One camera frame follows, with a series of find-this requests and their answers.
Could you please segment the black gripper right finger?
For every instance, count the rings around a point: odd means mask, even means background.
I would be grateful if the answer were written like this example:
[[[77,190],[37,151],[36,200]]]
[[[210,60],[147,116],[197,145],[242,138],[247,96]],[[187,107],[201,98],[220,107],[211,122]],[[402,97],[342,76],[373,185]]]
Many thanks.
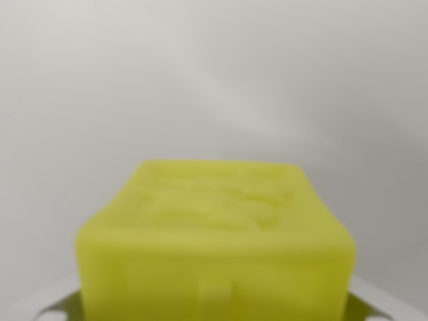
[[[346,320],[396,320],[391,314],[395,299],[387,294],[375,293],[359,296],[350,292],[346,305]]]

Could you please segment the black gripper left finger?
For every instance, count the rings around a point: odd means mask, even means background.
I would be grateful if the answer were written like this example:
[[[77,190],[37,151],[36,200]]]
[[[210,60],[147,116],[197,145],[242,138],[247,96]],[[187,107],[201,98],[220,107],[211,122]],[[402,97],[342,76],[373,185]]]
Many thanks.
[[[38,312],[35,321],[82,321],[82,300],[79,291],[62,298]]]

